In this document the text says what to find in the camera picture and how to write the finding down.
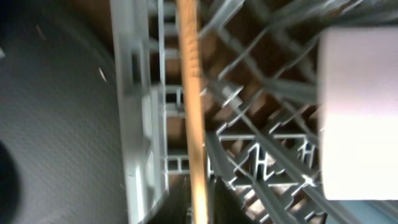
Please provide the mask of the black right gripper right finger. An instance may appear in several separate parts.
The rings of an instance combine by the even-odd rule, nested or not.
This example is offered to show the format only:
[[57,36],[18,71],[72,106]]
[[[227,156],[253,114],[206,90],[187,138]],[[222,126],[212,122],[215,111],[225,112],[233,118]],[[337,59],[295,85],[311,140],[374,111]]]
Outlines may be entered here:
[[243,212],[236,195],[220,178],[216,178],[213,196],[213,219],[215,224],[252,224]]

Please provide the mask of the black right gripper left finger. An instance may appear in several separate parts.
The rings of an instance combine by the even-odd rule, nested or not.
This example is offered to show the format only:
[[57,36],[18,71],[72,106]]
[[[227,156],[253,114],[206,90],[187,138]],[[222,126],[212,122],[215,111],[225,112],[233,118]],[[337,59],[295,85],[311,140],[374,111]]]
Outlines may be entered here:
[[1,224],[12,223],[20,203],[19,175],[9,151],[1,142]]

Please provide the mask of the light blue plastic cup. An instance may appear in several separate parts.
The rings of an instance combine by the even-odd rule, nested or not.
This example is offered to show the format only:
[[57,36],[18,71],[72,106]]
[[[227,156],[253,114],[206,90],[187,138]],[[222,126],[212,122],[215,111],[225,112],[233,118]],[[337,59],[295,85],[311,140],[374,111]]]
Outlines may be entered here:
[[396,200],[344,200],[340,204],[362,224],[397,224]]

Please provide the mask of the pink plastic bowl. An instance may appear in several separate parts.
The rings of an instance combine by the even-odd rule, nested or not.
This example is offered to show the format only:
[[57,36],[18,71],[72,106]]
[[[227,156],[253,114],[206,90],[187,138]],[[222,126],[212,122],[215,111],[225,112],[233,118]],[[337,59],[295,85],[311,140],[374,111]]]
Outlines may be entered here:
[[323,31],[317,95],[325,197],[395,200],[397,28]]

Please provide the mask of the wooden chopstick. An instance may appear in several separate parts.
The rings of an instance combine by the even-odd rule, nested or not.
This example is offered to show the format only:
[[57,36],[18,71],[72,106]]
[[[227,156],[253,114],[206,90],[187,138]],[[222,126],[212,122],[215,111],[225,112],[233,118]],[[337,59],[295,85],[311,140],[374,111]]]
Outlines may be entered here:
[[208,224],[208,197],[203,113],[201,107],[201,63],[198,44],[197,8],[194,0],[178,0],[179,43],[185,107],[188,160],[195,224]]

